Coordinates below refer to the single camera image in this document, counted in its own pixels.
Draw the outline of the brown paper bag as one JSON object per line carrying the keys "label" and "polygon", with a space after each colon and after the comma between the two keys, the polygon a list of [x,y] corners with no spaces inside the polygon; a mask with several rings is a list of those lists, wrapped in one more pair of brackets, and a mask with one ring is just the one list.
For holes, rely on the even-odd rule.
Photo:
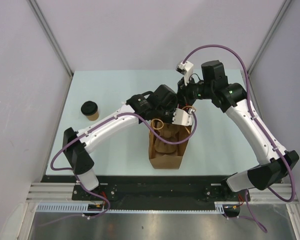
{"label": "brown paper bag", "polygon": [[150,122],[148,158],[154,169],[180,168],[188,142],[180,142],[192,133],[191,126],[164,123],[159,119]]}

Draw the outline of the brown paper coffee cup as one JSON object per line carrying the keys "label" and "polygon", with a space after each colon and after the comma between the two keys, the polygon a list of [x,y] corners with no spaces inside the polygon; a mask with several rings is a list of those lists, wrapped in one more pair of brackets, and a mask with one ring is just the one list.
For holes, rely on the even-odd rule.
{"label": "brown paper coffee cup", "polygon": [[99,111],[95,111],[93,112],[92,114],[87,114],[86,115],[86,118],[89,120],[89,121],[96,121],[98,118],[99,118]]}

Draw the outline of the black plastic cup lid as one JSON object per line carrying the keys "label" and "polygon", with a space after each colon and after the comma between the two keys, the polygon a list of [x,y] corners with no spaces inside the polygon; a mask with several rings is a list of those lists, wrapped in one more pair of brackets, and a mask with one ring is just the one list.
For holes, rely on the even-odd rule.
{"label": "black plastic cup lid", "polygon": [[85,116],[92,116],[98,112],[98,105],[89,100],[82,104],[80,111]]}

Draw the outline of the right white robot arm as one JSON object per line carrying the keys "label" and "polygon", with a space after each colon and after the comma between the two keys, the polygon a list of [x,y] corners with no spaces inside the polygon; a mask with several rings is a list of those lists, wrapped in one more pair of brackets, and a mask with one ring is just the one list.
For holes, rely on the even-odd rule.
{"label": "right white robot arm", "polygon": [[287,167],[293,168],[299,160],[296,151],[288,151],[259,118],[248,95],[239,83],[229,83],[224,65],[219,60],[201,65],[203,79],[195,82],[194,65],[180,62],[176,70],[183,75],[178,82],[177,97],[180,107],[191,106],[196,100],[211,100],[240,129],[250,144],[258,165],[235,173],[223,181],[221,196],[232,201],[239,191],[256,188],[265,190],[288,175]]}

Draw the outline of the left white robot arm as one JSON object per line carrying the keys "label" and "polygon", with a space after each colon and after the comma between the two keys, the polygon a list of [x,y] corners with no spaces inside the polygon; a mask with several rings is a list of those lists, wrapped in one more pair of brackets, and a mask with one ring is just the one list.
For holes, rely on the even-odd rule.
{"label": "left white robot arm", "polygon": [[74,131],[68,128],[63,134],[62,152],[72,172],[83,185],[83,194],[90,200],[100,196],[98,178],[93,170],[92,153],[97,145],[117,132],[152,119],[172,123],[178,108],[177,94],[165,84],[155,91],[135,94],[118,110],[99,122]]}

